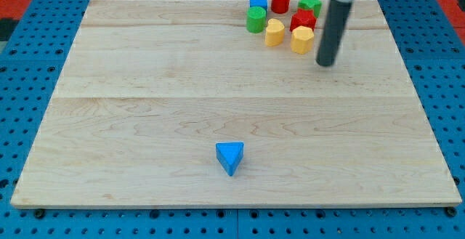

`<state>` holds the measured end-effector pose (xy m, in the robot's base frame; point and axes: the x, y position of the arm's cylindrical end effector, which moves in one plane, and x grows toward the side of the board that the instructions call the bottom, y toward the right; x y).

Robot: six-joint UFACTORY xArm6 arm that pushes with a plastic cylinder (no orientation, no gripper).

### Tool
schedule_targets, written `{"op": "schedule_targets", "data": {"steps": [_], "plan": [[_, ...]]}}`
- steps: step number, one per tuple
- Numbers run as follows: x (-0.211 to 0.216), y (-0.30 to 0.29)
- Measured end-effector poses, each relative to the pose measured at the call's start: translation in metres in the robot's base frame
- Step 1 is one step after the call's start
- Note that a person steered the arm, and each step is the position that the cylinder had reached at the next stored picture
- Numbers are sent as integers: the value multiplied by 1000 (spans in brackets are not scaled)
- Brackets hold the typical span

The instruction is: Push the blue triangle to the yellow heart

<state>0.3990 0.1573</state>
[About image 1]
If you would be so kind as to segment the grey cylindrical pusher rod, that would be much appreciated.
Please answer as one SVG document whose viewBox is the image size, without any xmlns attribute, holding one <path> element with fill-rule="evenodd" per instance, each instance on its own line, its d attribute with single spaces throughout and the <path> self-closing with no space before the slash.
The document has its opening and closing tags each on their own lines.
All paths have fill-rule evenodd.
<svg viewBox="0 0 465 239">
<path fill-rule="evenodd" d="M 318 65 L 330 67 L 335 63 L 351 8 L 351 1 L 330 0 L 316 57 Z"/>
</svg>

